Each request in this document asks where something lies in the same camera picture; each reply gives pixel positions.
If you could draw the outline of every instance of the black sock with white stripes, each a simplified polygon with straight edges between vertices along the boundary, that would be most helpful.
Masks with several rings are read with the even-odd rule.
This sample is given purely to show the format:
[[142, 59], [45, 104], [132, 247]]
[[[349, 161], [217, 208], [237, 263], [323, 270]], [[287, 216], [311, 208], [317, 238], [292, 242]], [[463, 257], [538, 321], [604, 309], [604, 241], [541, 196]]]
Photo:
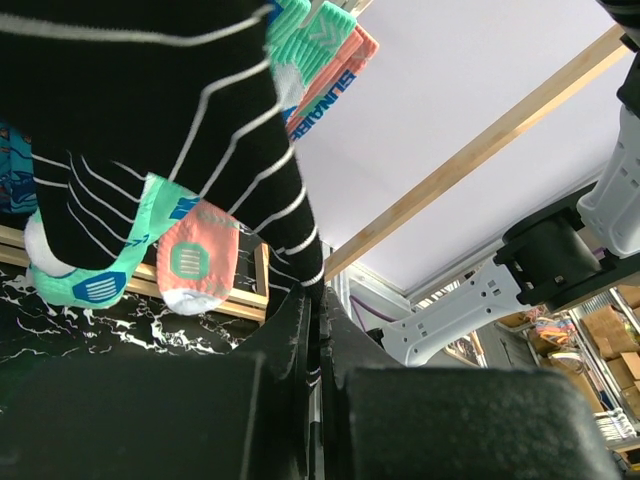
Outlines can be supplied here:
[[70, 152], [39, 150], [34, 178], [47, 243], [55, 257], [89, 270], [111, 265], [133, 227], [145, 176], [113, 162], [89, 166]]
[[273, 299], [295, 279], [320, 301], [321, 245], [265, 52], [267, 12], [262, 0], [2, 2], [0, 91], [11, 94], [0, 115], [33, 137], [35, 155], [64, 163], [68, 149], [79, 169], [67, 189], [46, 185], [63, 183], [55, 165], [35, 171], [58, 259], [109, 267], [135, 216], [137, 175], [152, 172], [273, 247], [284, 274], [272, 272]]

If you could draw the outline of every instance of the white ceiling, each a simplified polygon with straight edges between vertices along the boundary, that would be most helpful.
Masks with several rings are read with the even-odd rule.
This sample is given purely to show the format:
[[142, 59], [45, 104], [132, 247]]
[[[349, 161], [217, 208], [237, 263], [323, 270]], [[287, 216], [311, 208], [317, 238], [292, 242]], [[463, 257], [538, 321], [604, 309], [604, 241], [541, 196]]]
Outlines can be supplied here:
[[[380, 51], [298, 143], [323, 240], [339, 247], [603, 34], [595, 0], [376, 0]], [[592, 173], [612, 149], [628, 55], [360, 261], [403, 290]]]

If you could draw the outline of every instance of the cable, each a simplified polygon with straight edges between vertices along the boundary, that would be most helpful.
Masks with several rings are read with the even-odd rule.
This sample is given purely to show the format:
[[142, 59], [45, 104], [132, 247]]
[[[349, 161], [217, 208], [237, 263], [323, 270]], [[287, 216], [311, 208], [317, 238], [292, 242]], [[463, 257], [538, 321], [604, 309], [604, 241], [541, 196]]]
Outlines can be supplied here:
[[358, 309], [356, 308], [358, 306], [358, 304], [353, 300], [353, 296], [349, 296], [349, 301], [351, 302], [351, 310], [353, 310], [353, 313], [356, 314], [356, 318], [360, 322], [360, 326], [362, 327], [362, 331], [366, 332], [367, 331], [367, 327], [364, 326], [364, 322], [362, 321], [362, 317], [360, 316], [360, 314], [358, 313]]
[[362, 300], [360, 300], [357, 297], [354, 297], [353, 295], [349, 295], [349, 300], [351, 300], [353, 303], [355, 303], [356, 305], [360, 305], [362, 308], [364, 308], [367, 312], [369, 312], [372, 315], [375, 315], [376, 317], [380, 318], [381, 320], [384, 320], [385, 322], [389, 322], [389, 323], [394, 323], [397, 322], [398, 320], [395, 318], [391, 318], [388, 315], [385, 315], [384, 313], [379, 312], [378, 310], [376, 310], [373, 307], [370, 307], [369, 305], [367, 305], [366, 303], [364, 303]]

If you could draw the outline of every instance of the mint green sock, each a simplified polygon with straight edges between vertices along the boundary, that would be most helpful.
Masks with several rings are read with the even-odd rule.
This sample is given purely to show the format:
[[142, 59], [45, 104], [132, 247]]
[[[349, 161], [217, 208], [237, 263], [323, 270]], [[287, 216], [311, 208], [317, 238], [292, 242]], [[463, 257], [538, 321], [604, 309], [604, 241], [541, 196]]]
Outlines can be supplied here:
[[[115, 305], [138, 267], [147, 247], [181, 220], [198, 202], [189, 190], [149, 175], [145, 193], [128, 238], [114, 264], [107, 270], [76, 269], [64, 277], [52, 277], [31, 265], [38, 294], [51, 305], [108, 308]], [[40, 210], [34, 220], [41, 222]]]
[[309, 0], [271, 0], [274, 11], [269, 15], [267, 44], [282, 45], [293, 34], [311, 10]]
[[318, 72], [333, 60], [356, 23], [356, 19], [340, 7], [324, 2], [309, 25], [297, 29], [283, 45], [271, 49], [274, 67], [294, 64], [304, 86], [309, 86]]

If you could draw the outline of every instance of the white stripe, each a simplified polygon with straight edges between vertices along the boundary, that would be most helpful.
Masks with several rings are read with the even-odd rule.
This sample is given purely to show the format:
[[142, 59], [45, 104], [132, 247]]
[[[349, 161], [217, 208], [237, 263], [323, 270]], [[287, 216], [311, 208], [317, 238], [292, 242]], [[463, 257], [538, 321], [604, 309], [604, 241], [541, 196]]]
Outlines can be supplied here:
[[71, 196], [74, 198], [74, 200], [76, 201], [76, 203], [78, 204], [78, 206], [85, 211], [85, 213], [87, 215], [89, 215], [90, 217], [94, 218], [100, 225], [102, 225], [104, 228], [106, 228], [109, 233], [111, 235], [113, 235], [115, 238], [117, 238], [118, 240], [120, 240], [123, 243], [127, 243], [127, 239], [126, 238], [122, 238], [120, 235], [118, 235], [116, 232], [114, 232], [111, 227], [109, 225], [107, 225], [105, 223], [104, 220], [102, 220], [98, 215], [96, 215], [95, 213], [93, 213], [92, 211], [90, 211], [88, 208], [86, 208], [84, 205], [82, 205], [82, 203], [80, 202], [80, 199], [78, 198], [78, 196], [76, 195], [76, 192], [73, 191], [73, 186], [69, 185], [69, 191], [71, 192]]
[[89, 175], [91, 175], [93, 178], [96, 178], [98, 180], [100, 180], [102, 183], [104, 183], [105, 185], [109, 185], [111, 188], [113, 188], [116, 192], [124, 195], [125, 197], [127, 197], [129, 200], [131, 200], [134, 203], [140, 203], [140, 197], [135, 197], [133, 195], [131, 195], [129, 192], [127, 192], [126, 190], [120, 188], [118, 185], [116, 185], [115, 183], [107, 180], [106, 178], [104, 178], [101, 175], [98, 175], [96, 172], [94, 172], [93, 170], [91, 170], [91, 168], [89, 167], [89, 165], [87, 164], [87, 161], [84, 159], [84, 156], [80, 155], [80, 160], [82, 160], [82, 163], [84, 165], [84, 168], [87, 172], [89, 172]]
[[92, 27], [79, 27], [53, 23], [46, 20], [0, 14], [0, 31], [14, 35], [28, 37], [53, 38], [56, 40], [81, 40], [88, 42], [131, 42], [131, 43], [156, 43], [169, 47], [196, 47], [206, 43], [220, 40], [235, 33], [241, 32], [260, 22], [260, 16], [268, 13], [271, 7], [262, 7], [254, 13], [254, 16], [228, 27], [208, 32], [194, 37], [180, 37], [156, 32], [143, 32], [137, 30], [106, 30]]
[[136, 177], [138, 180], [142, 180], [142, 181], [146, 181], [147, 180], [147, 176], [146, 175], [140, 175], [138, 172], [136, 172], [133, 168], [131, 167], [127, 167], [126, 165], [123, 165], [120, 162], [113, 162], [116, 165], [118, 165], [121, 169], [125, 170], [126, 172], [129, 172], [131, 175], [133, 175], [134, 177]]
[[253, 192], [255, 190], [255, 188], [258, 186], [258, 184], [264, 180], [265, 178], [270, 177], [271, 175], [273, 175], [274, 173], [276, 173], [278, 170], [280, 170], [282, 167], [284, 167], [287, 162], [289, 162], [289, 160], [291, 160], [291, 158], [293, 157], [293, 145], [291, 145], [288, 150], [286, 151], [286, 153], [280, 158], [280, 160], [278, 160], [276, 163], [274, 163], [273, 165], [271, 165], [269, 168], [267, 168], [266, 170], [263, 170], [262, 172], [260, 172], [258, 175], [256, 175], [256, 178], [253, 179], [253, 182], [251, 182], [251, 185], [249, 185], [249, 188], [247, 188], [247, 190], [242, 194], [242, 196], [238, 199], [238, 201], [233, 205], [233, 207], [231, 207], [227, 213], [229, 215], [233, 215], [235, 213], [235, 211], [240, 208], [240, 205], [242, 205], [242, 202], [244, 202], [247, 197], [249, 195], [251, 195], [251, 192]]
[[33, 181], [39, 183], [40, 185], [46, 185], [47, 187], [59, 187], [59, 188], [68, 188], [69, 185], [66, 183], [56, 183], [50, 182], [48, 180], [42, 180], [41, 178], [33, 177]]
[[113, 278], [107, 278], [106, 280], [99, 280], [97, 282], [93, 282], [87, 285], [87, 290], [91, 290], [92, 288], [102, 288], [105, 285], [110, 285], [115, 280]]
[[280, 210], [279, 212], [274, 213], [273, 215], [269, 215], [264, 222], [258, 225], [258, 228], [253, 229], [253, 233], [258, 234], [262, 231], [264, 227], [269, 225], [271, 222], [289, 215], [291, 212], [293, 212], [296, 208], [300, 206], [306, 194], [307, 194], [307, 187], [302, 185], [302, 188], [300, 189], [300, 193], [298, 194], [296, 199], [293, 202], [291, 202], [291, 205], [284, 208], [283, 210]]
[[200, 192], [200, 197], [204, 197], [207, 194], [207, 192], [211, 188], [211, 185], [213, 185], [213, 183], [218, 179], [224, 167], [226, 167], [227, 163], [229, 163], [229, 160], [231, 159], [233, 152], [236, 151], [236, 146], [238, 145], [238, 141], [249, 132], [258, 128], [260, 125], [267, 123], [276, 115], [280, 115], [280, 112], [282, 112], [282, 105], [279, 102], [276, 102], [275, 105], [271, 107], [269, 110], [264, 112], [262, 115], [259, 115], [258, 117], [254, 118], [249, 123], [247, 123], [244, 127], [239, 128], [233, 133], [233, 135], [231, 135], [231, 141], [229, 142], [229, 147], [227, 148], [227, 151], [224, 152], [222, 159], [220, 160], [220, 162], [216, 166], [216, 169], [213, 171], [213, 173], [209, 177], [209, 180], [207, 180], [207, 183], [205, 183], [204, 187], [202, 187], [202, 191]]
[[94, 300], [94, 301], [106, 300], [107, 298], [112, 297], [113, 295], [115, 295], [116, 292], [117, 292], [117, 290], [114, 287], [110, 291], [102, 293], [100, 295], [89, 294], [89, 298], [91, 298], [91, 300]]
[[32, 153], [31, 157], [38, 160], [39, 162], [49, 163], [56, 167], [66, 168], [67, 170], [69, 170], [69, 165], [65, 165], [64, 163], [60, 163], [60, 162], [54, 162], [53, 160], [49, 160], [48, 158], [41, 157], [40, 155], [36, 155], [35, 153]]
[[289, 265], [289, 262], [287, 262], [286, 260], [281, 258], [280, 255], [278, 255], [278, 252], [276, 250], [272, 249], [271, 252], [273, 253], [274, 257], [276, 257], [278, 260], [280, 260], [281, 263], [284, 263], [285, 265]]
[[93, 296], [97, 296], [97, 295], [101, 295], [107, 292], [112, 292], [114, 291], [116, 288], [115, 284], [113, 282], [111, 282], [109, 285], [105, 285], [104, 287], [100, 287], [100, 288], [87, 288], [87, 293], [89, 295], [93, 295]]
[[318, 273], [318, 275], [313, 277], [311, 280], [307, 280], [305, 282], [300, 282], [300, 285], [302, 285], [303, 287], [310, 287], [314, 283], [318, 283], [320, 280], [322, 280], [323, 276], [324, 276], [324, 265], [320, 269], [320, 273]]
[[76, 214], [73, 213], [73, 210], [71, 210], [71, 205], [69, 205], [68, 203], [67, 203], [67, 209], [69, 210], [69, 213], [73, 216], [73, 218], [76, 219], [76, 222], [78, 222], [80, 224], [80, 226], [82, 228], [84, 228], [84, 231], [87, 232], [87, 235], [89, 235], [89, 237], [91, 237], [91, 240], [93, 240], [96, 245], [98, 245], [102, 250], [104, 250], [104, 252], [106, 254], [108, 254], [114, 260], [116, 258], [118, 258], [118, 256], [114, 255], [113, 252], [111, 250], [109, 250], [107, 247], [105, 247], [100, 240], [98, 240], [96, 237], [93, 236], [93, 234], [89, 231], [89, 229], [84, 226], [84, 223], [82, 223], [80, 221], [80, 219], [78, 217], [76, 217]]
[[290, 278], [291, 280], [295, 280], [296, 282], [298, 281], [298, 279], [296, 277], [292, 277], [291, 275], [287, 275], [286, 273], [282, 273], [280, 270], [276, 270], [271, 265], [269, 265], [269, 270], [271, 270], [273, 273], [277, 273], [278, 275], [282, 275], [283, 277], [287, 277], [287, 278]]
[[173, 182], [184, 163], [185, 158], [187, 158], [187, 154], [189, 153], [189, 149], [191, 148], [191, 144], [193, 140], [196, 138], [198, 134], [198, 129], [202, 124], [202, 120], [204, 119], [205, 114], [207, 113], [207, 108], [209, 107], [209, 97], [220, 90], [221, 88], [228, 87], [229, 85], [233, 85], [234, 83], [241, 82], [242, 80], [246, 80], [247, 78], [251, 78], [252, 76], [266, 70], [269, 68], [269, 59], [265, 58], [261, 62], [257, 63], [251, 68], [247, 70], [243, 70], [240, 73], [235, 73], [233, 75], [229, 75], [228, 77], [221, 78], [220, 80], [216, 80], [213, 83], [210, 83], [202, 92], [200, 92], [200, 102], [198, 102], [198, 108], [196, 109], [196, 113], [193, 116], [193, 120], [191, 121], [191, 128], [189, 129], [189, 134], [187, 135], [186, 140], [184, 141], [184, 145], [182, 146], [182, 150], [180, 150], [180, 154], [176, 160], [173, 169], [171, 170], [171, 174], [169, 175], [170, 182]]
[[290, 288], [281, 287], [280, 285], [274, 285], [273, 283], [269, 284], [269, 288], [275, 288], [277, 290], [284, 290], [287, 293], [289, 293], [291, 291]]
[[80, 180], [80, 177], [78, 177], [78, 173], [76, 172], [75, 167], [73, 166], [73, 162], [71, 162], [71, 172], [73, 173], [73, 176], [76, 177], [76, 180], [78, 182], [78, 184], [83, 188], [83, 190], [85, 192], [87, 192], [87, 194], [89, 194], [89, 196], [91, 198], [93, 198], [96, 202], [104, 205], [105, 207], [107, 207], [109, 210], [111, 210], [113, 213], [115, 213], [116, 215], [118, 215], [120, 218], [122, 218], [125, 222], [129, 222], [131, 224], [133, 224], [134, 219], [127, 217], [125, 214], [121, 213], [118, 209], [112, 207], [111, 205], [109, 205], [107, 202], [105, 202], [104, 200], [102, 200], [100, 197], [98, 197], [96, 194], [94, 194], [93, 192], [91, 192], [87, 186], [82, 183], [82, 181]]
[[309, 388], [313, 388], [313, 387], [315, 387], [315, 386], [318, 384], [318, 382], [320, 381], [320, 379], [321, 379], [321, 378], [320, 378], [320, 377], [318, 377], [318, 378], [316, 378], [315, 380], [313, 380], [312, 382], [307, 381], [307, 384], [309, 385]]
[[317, 225], [313, 227], [313, 230], [311, 231], [311, 235], [309, 235], [304, 242], [302, 242], [297, 247], [293, 247], [293, 248], [290, 248], [289, 250], [285, 250], [284, 253], [287, 255], [295, 255], [296, 253], [300, 253], [302, 250], [304, 250], [309, 245], [311, 245], [311, 242], [313, 242], [313, 240], [316, 238], [316, 235], [318, 235]]

